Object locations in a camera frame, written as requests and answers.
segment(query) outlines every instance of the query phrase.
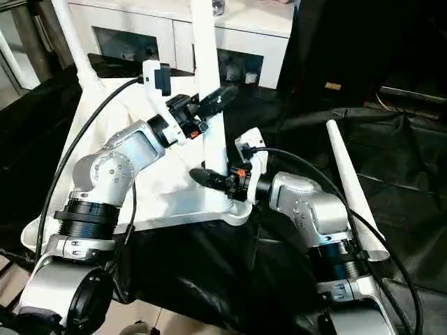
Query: black cloth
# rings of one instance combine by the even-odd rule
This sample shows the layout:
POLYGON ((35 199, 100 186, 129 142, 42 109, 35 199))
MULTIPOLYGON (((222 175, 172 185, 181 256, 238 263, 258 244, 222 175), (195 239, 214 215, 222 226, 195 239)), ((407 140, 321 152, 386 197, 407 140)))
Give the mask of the black cloth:
MULTIPOLYGON (((97 61, 108 76, 123 68, 129 75, 138 72, 97 61)), ((80 93, 75 71, 68 69, 0 112, 3 251, 27 254, 20 232, 40 211, 80 93)), ((246 87, 224 117, 231 161, 238 159, 234 139, 257 126, 269 145, 310 160, 339 184, 325 129, 325 121, 335 118, 377 224, 420 288, 424 334, 446 332, 443 124, 365 108, 305 114, 275 91, 246 87)), ((284 170, 315 177, 284 159, 270 163, 271 174, 284 170)), ((289 220, 259 204, 240 227, 212 221, 135 233, 119 265, 120 281, 138 299, 228 329, 312 334, 318 299, 300 248, 289 220)), ((391 264, 386 274, 413 320, 401 276, 391 264)))

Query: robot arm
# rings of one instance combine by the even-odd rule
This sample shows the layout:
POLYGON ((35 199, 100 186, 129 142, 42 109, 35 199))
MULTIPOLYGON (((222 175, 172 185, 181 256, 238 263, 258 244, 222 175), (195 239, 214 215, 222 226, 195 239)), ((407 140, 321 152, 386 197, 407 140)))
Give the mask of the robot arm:
POLYGON ((252 167, 231 168, 227 177, 199 169, 190 174, 199 184, 222 190, 231 198, 252 204, 266 199, 272 210, 291 219, 302 236, 318 293, 328 308, 318 319, 321 333, 396 335, 369 272, 367 254, 353 240, 343 202, 306 177, 286 172, 271 180, 262 176, 267 153, 247 155, 249 148, 264 147, 257 129, 235 143, 242 161, 252 167))
POLYGON ((200 102, 197 96, 176 96, 166 103, 169 123, 160 114, 137 121, 75 164, 73 192, 54 215, 61 221, 59 234, 50 237, 31 274, 17 320, 32 319, 66 334, 91 334, 102 325, 113 289, 104 265, 115 254, 112 236, 128 190, 165 148, 206 131, 206 118, 222 111, 234 92, 219 89, 200 102))

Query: white cone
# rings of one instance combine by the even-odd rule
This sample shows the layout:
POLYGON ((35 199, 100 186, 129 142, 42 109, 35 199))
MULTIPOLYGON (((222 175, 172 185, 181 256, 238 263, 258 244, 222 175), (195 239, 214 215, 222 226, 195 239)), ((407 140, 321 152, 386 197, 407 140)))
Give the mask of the white cone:
MULTIPOLYGON (((335 160, 337 161, 338 172, 343 183, 346 200, 352 210, 360 214, 367 222, 369 222, 377 231, 376 221, 372 216, 371 209, 366 201, 362 186, 358 181, 356 171, 349 158, 348 151, 344 145, 342 135, 335 120, 326 122, 328 129, 330 143, 334 151, 335 160)), ((368 230, 368 228, 361 223, 357 218, 354 218, 360 243, 362 247, 368 251, 369 260, 376 262, 385 260, 389 257, 389 253, 380 241, 368 230)))

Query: white pole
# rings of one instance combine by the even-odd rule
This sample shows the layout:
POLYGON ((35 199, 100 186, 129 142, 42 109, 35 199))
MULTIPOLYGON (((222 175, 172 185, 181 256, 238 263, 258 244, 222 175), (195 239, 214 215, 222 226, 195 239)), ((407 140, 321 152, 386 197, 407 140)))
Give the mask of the white pole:
MULTIPOLYGON (((328 129, 335 160, 337 161, 337 167, 340 173, 340 179, 342 180, 346 200, 348 201, 350 208, 360 214, 379 232, 376 221, 372 216, 371 209, 366 201, 365 194, 363 193, 362 186, 358 181, 354 166, 349 158, 346 146, 344 145, 337 122, 335 122, 335 120, 329 120, 326 123, 326 127, 328 129)), ((362 247, 368 251, 369 259, 374 262, 387 259, 389 254, 380 241, 358 219, 354 218, 354 221, 358 230, 360 243, 362 244, 362 247)))
MULTIPOLYGON (((197 66, 196 79, 199 98, 202 100, 221 86, 212 0, 191 0, 191 14, 194 34, 194 55, 197 66)), ((208 126, 208 130, 203 136, 206 168, 227 175, 223 113, 219 113, 208 120, 208 126)))
POLYGON ((82 88, 85 88, 91 83, 97 84, 99 82, 98 77, 96 76, 96 72, 91 67, 87 55, 82 49, 78 33, 76 32, 76 28, 71 19, 71 12, 67 1, 52 0, 52 3, 65 39, 68 43, 68 47, 70 48, 71 55, 75 61, 76 68, 78 69, 79 84, 82 88))

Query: cabinet glass panel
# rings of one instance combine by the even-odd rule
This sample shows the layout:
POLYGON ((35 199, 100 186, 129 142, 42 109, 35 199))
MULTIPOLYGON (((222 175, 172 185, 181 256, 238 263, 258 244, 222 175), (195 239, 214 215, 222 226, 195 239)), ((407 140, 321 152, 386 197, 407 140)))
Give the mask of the cabinet glass panel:
POLYGON ((263 56, 217 49, 219 75, 223 82, 235 84, 258 84, 263 56))
POLYGON ((159 60, 159 49, 153 36, 100 27, 93 27, 93 31, 103 56, 139 62, 159 60))
POLYGON ((0 51, 21 89, 33 89, 40 84, 11 12, 0 13, 0 51))

